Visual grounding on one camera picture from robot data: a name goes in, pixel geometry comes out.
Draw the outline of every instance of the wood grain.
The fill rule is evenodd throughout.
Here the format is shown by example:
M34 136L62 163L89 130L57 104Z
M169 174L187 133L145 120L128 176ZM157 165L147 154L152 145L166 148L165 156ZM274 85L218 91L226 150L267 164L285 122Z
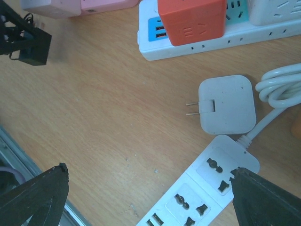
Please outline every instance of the wood grain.
M213 139L185 116L203 80L242 74L255 85L301 61L296 36L148 62L136 42L138 7L44 22L53 35L46 66L0 57L0 122L43 170L67 164L69 199L95 226L138 223ZM271 108L254 96L261 119ZM301 141L290 133L299 108L249 151L261 176L301 197ZM238 225L232 204L211 225Z

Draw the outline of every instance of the plug prong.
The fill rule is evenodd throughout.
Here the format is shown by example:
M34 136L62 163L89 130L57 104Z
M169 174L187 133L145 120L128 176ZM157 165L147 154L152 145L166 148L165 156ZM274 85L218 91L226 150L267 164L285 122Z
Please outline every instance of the plug prong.
M198 115L199 112L194 112L194 113L187 113L186 115Z
M192 102L192 103L186 104L186 106L192 106L192 105L198 105L198 102Z

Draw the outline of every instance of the coiled white cord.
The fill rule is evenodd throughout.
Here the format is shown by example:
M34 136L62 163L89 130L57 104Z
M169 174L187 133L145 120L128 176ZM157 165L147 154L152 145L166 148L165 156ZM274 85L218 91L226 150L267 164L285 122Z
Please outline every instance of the coiled white cord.
M275 109L265 116L247 135L237 142L248 148L252 140L285 109L301 103L301 64L289 65L269 71L256 85L259 99Z

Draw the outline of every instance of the orange box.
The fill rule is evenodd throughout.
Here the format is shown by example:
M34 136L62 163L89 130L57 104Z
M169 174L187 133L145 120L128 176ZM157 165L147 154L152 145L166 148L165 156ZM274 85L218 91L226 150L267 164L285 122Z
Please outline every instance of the orange box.
M158 12L174 46L224 35L226 0L158 0Z

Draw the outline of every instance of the purple cable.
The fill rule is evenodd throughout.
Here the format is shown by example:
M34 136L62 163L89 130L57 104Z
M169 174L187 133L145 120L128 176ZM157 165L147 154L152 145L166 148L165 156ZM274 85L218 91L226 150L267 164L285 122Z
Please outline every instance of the purple cable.
M9 172L9 173L14 174L15 178L17 179L17 181L20 184L23 184L23 183L26 182L26 180L25 180L24 176L22 175L22 173L20 173L19 171L17 171L14 168L6 167L6 166L0 166L0 171Z

